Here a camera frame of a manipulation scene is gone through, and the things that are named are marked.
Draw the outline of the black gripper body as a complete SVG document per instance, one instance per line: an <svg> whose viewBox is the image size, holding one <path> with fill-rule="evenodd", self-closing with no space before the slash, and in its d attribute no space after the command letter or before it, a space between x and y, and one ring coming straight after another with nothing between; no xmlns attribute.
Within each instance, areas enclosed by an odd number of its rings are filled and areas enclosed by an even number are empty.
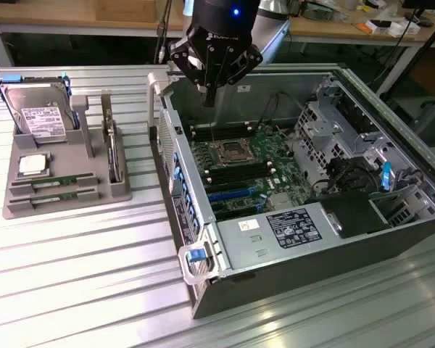
<svg viewBox="0 0 435 348"><path fill-rule="evenodd" d="M195 55L206 68L210 86L210 51L219 54L227 46L246 49L252 43L258 1L195 1L186 32Z"/></svg>

